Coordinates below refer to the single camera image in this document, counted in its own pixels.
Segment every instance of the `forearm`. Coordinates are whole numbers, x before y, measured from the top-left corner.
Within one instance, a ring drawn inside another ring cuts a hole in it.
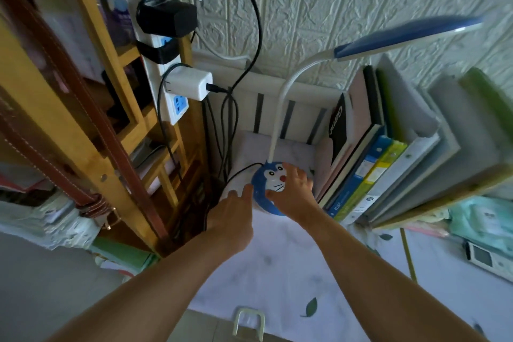
[[[373,342],[484,341],[429,293],[316,211],[305,229]]]
[[[230,256],[219,235],[202,233],[100,300],[48,342],[165,342],[198,289]]]

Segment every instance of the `white charger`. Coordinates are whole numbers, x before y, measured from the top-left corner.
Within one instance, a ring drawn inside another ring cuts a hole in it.
[[[207,84],[212,84],[212,73],[177,67],[166,77],[164,89],[170,94],[201,101],[208,94]]]

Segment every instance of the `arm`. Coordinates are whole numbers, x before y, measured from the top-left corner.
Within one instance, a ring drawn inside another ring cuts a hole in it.
[[[285,189],[266,196],[315,240],[356,318],[373,342],[486,339],[393,266],[370,252],[315,201],[312,181],[290,164]]]
[[[230,191],[208,229],[71,320],[47,342],[165,342],[198,289],[253,237],[253,188]]]

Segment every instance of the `desk lamp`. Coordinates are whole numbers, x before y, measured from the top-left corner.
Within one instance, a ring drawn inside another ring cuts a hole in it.
[[[271,214],[283,215],[274,204],[266,198],[265,190],[280,192],[285,188],[287,173],[280,161],[273,161],[274,149],[278,141],[281,127],[283,102],[285,101],[290,87],[301,73],[323,61],[350,61],[362,56],[387,52],[388,50],[419,43],[421,41],[430,42],[439,38],[450,37],[460,33],[463,34],[480,28],[482,24],[482,17],[463,17],[459,15],[444,15],[418,19],[394,28],[374,32],[354,42],[340,45],[333,49],[324,50],[299,64],[279,90],[278,107],[274,119],[269,158],[266,163],[255,172],[251,180],[254,187],[253,197],[258,205]]]

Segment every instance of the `white cable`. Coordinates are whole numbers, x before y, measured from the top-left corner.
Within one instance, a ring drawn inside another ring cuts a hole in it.
[[[196,29],[196,35],[200,39],[200,41],[203,43],[203,45],[212,53],[214,56],[221,58],[222,60],[228,60],[228,61],[236,61],[236,60],[249,60],[251,61],[251,57],[248,54],[242,55],[242,56],[225,56],[222,54],[219,54],[216,52],[213,48],[210,47],[210,45],[205,41],[200,34],[200,31]]]
[[[317,53],[312,57],[307,58],[301,64],[298,65],[296,70],[290,75],[290,77],[285,80],[282,87],[279,89],[278,94],[278,106],[276,108],[276,116],[274,118],[274,128],[273,128],[273,136],[271,137],[271,148],[269,149],[269,159],[267,162],[272,162],[274,157],[274,149],[276,148],[276,143],[278,142],[278,133],[281,128],[281,120],[282,120],[282,110],[283,110],[283,102],[285,101],[285,97],[287,96],[287,92],[290,87],[294,84],[294,81],[300,76],[308,68],[314,66],[323,61],[333,60],[334,54],[333,49],[325,50],[323,52]]]

